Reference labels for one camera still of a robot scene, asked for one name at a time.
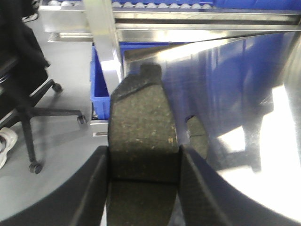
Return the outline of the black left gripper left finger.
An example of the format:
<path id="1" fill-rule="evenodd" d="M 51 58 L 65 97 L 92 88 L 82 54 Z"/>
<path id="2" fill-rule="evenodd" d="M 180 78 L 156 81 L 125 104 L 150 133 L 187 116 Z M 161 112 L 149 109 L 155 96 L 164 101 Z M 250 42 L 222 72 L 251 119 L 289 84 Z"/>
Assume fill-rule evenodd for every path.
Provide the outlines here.
<path id="1" fill-rule="evenodd" d="M 2 226 L 99 226 L 108 192 L 107 146 L 89 159 L 55 191 L 1 221 Z"/>

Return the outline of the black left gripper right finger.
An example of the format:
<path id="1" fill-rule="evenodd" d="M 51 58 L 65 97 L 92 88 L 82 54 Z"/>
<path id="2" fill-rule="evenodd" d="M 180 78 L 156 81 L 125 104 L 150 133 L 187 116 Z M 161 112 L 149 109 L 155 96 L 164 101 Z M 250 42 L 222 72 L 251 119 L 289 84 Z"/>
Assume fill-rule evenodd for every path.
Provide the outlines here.
<path id="1" fill-rule="evenodd" d="M 179 199 L 188 226 L 298 226 L 244 195 L 191 146 L 180 145 Z"/>

